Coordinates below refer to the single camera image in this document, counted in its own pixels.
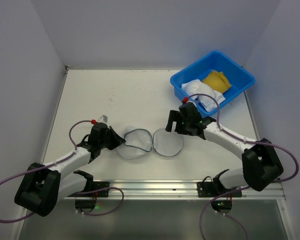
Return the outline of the white mesh laundry bag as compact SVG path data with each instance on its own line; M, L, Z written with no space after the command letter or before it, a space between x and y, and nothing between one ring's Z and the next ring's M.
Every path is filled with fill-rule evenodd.
M116 150L126 160L139 159L152 151L160 156L171 158L177 156L184 147L181 135L167 132L163 128L151 133L144 128L127 126L122 132L122 138L125 143Z

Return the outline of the white bra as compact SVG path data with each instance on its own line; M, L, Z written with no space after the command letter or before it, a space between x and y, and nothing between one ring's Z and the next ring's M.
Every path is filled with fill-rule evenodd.
M213 90L210 86L205 83L202 83L199 79L192 80L181 85L181 89L188 95L193 94L204 94L204 95L194 95L191 97L194 101L199 101L200 104L204 107L207 112L211 112L217 108L215 99L218 104L221 104L226 100L224 95L221 92Z

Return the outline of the yellow bra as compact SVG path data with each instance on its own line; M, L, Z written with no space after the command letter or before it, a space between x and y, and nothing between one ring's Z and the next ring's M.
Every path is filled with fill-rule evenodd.
M223 72L212 70L203 80L202 83L210 86L214 91L224 94L232 85Z

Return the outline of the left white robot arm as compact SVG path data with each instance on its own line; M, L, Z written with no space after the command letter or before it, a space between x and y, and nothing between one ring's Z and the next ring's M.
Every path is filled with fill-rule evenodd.
M41 216L47 216L56 203L66 197L87 196L106 198L111 189L108 181L94 181L94 177L80 167L94 161L103 149L114 150L125 144L112 127L95 123L74 151L64 158L46 165L33 163L23 177L14 202Z

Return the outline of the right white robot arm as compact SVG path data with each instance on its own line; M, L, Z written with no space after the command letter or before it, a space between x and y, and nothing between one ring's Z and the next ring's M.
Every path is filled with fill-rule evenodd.
M263 138L260 144L257 144L252 138L233 138L233 133L219 125L216 119L210 116L202 117L192 102L184 103L179 110L169 112L165 130L210 141L241 160L241 168L225 169L204 186L214 194L220 195L245 186L260 192L284 172L269 140Z

